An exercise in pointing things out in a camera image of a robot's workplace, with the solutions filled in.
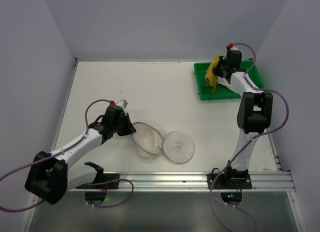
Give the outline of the yellow bra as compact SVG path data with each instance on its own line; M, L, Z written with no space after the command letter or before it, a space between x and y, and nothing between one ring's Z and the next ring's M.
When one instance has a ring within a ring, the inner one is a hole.
M217 67L219 60L223 58L222 55L216 55L212 62L210 63L208 69L206 70L205 74L205 81L206 81L206 86L205 86L205 91L208 93L214 93L217 85L222 83L222 78L216 76L214 74L214 69Z

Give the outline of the white mesh laundry bag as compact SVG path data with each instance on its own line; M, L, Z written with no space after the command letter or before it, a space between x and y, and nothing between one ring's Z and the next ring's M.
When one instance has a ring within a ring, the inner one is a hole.
M153 159L164 154L175 164L185 164L195 154L194 140L182 131L165 132L153 121L137 121L133 127L136 131L131 139L141 158Z

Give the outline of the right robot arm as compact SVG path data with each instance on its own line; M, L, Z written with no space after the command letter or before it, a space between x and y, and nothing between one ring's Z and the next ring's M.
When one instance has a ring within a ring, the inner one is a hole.
M241 97L236 118L239 128L236 149L221 172L211 173L210 188L215 190L252 188L250 158L258 136L271 124L273 95L258 90L248 72L241 69L241 61L241 51L231 43L226 47L226 55L219 57L217 66L212 70L214 75L225 79Z

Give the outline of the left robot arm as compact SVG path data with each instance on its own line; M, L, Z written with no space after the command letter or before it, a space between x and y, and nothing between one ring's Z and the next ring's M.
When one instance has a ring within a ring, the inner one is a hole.
M68 190L77 187L117 188L119 177L107 178L104 169L93 162L85 162L78 170L72 171L71 168L113 135L123 137L136 132L129 114L125 112L126 107L126 100L109 105L105 113L89 124L79 137L49 153L41 151L36 154L24 185L25 189L54 205Z

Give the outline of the white bra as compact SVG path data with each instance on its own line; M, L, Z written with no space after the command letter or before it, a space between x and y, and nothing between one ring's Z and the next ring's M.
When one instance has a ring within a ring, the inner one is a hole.
M236 77L231 78L230 82L228 82L226 78L218 76L217 83L225 86L227 89L233 91L234 93L241 94L243 92L243 90L241 89L241 83Z

